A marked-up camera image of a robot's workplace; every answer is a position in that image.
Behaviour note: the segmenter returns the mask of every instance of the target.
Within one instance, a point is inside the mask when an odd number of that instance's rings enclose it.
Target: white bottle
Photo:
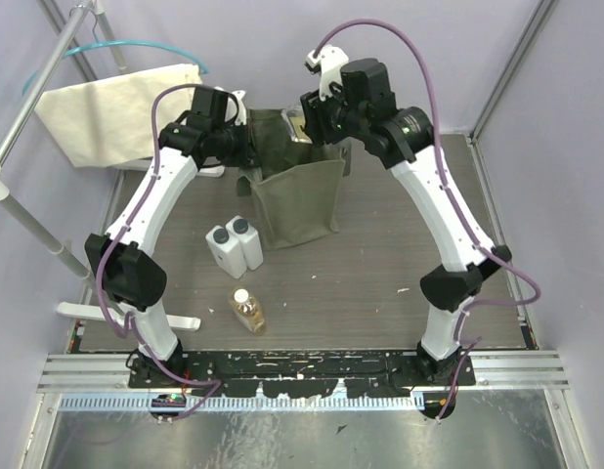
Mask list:
[[[230,236],[229,233],[219,225],[206,235],[206,242],[213,253],[215,262],[226,273],[234,278],[240,278],[247,266],[243,259],[243,250],[239,240]]]
[[[239,216],[226,224],[226,230],[241,243],[247,268],[252,271],[258,269],[263,264],[263,250],[261,249],[259,232],[247,223],[247,220]]]

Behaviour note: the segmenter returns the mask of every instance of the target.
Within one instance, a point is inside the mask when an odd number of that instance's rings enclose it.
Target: purple wall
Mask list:
[[[516,264],[542,285],[537,334],[604,467],[604,0],[559,2],[482,150]]]
[[[61,3],[65,8],[73,4]],[[443,130],[465,131],[473,128],[537,3],[112,0],[104,5],[117,38],[165,42],[196,54],[212,70],[206,83],[244,88],[254,107],[286,107],[317,88],[317,78],[303,66],[304,58],[339,23],[354,18],[389,21],[412,38],[431,68]],[[90,31],[80,39],[91,42]],[[343,47],[352,59],[378,57],[386,62],[398,102],[403,107],[428,108],[417,65],[397,38],[360,26],[342,32],[333,44]],[[183,60],[144,48],[125,48],[124,53],[133,70]],[[94,61],[109,56],[108,51],[90,53]],[[112,66],[107,70],[115,74]]]
[[[35,2],[0,2],[0,139],[22,85],[52,50],[56,35]],[[60,65],[53,87],[80,82]],[[82,243],[102,223],[112,175],[75,170],[33,115],[3,171],[12,194],[62,241]],[[56,305],[77,300],[81,282],[0,207],[0,468],[16,467],[30,430],[34,395],[49,353],[65,349],[71,322]]]

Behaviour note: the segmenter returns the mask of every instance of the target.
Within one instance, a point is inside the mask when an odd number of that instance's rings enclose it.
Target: metal corner post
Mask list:
[[[504,92],[508,88],[513,77],[517,74],[521,64],[524,62],[535,39],[542,31],[549,15],[554,10],[554,7],[558,4],[558,0],[539,0],[539,4],[533,11],[532,16],[528,20],[526,27],[524,28],[515,49],[513,50],[504,71],[499,76],[496,86],[489,95],[482,112],[476,120],[476,124],[468,137],[471,141],[477,142],[482,136],[482,133],[487,126],[487,123],[491,119],[494,110],[499,103],[499,100],[503,96]]]
[[[48,18],[50,26],[57,34],[61,34],[61,29],[65,26],[66,21],[57,2],[55,0],[37,0],[37,3]],[[80,43],[75,38],[69,43],[70,48],[78,46],[80,46]],[[96,81],[98,79],[98,74],[83,54],[72,56],[71,60],[84,81]]]
[[[92,0],[85,0],[83,5],[90,7],[92,5]],[[39,71],[37,77],[30,85],[28,92],[22,100],[22,105],[20,106],[16,118],[0,142],[0,166],[2,166],[9,157],[13,145],[20,136],[24,125],[39,102],[41,94],[46,89],[46,86],[48,86],[48,82],[55,73],[57,66],[59,66],[59,62],[63,58],[65,50],[73,40],[76,31],[78,31],[78,28],[83,23],[87,13],[85,8],[79,8],[74,11],[64,29],[61,31],[57,40],[57,45],[45,62],[44,67]]]

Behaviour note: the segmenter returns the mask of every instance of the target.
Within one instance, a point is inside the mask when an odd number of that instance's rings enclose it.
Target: olive green bag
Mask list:
[[[341,178],[349,173],[349,143],[317,149],[293,142],[280,109],[251,109],[250,121],[261,168],[240,172],[237,194],[252,194],[264,247],[337,233],[334,211]]]

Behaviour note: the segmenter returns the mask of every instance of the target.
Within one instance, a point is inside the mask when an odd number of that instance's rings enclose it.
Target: wooden table surface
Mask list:
[[[472,156],[461,136],[443,139],[448,164],[476,219],[490,222]],[[186,350],[412,348],[426,325],[428,303],[419,279],[439,254],[408,194],[375,157],[353,146],[352,175],[343,180],[337,209],[340,233],[294,248],[265,252],[265,263],[234,280],[219,269],[204,236],[235,215],[255,220],[249,198],[235,195],[236,170],[190,183],[161,231],[154,259],[168,274],[168,314],[197,316],[196,332],[180,332]],[[144,173],[127,174],[123,208]],[[262,303],[267,332],[255,336],[236,319],[227,295],[244,285]],[[497,273],[481,297],[509,298]],[[472,312],[464,338],[482,335],[482,347],[523,347],[517,311]],[[130,350],[106,324],[89,322],[81,350]]]

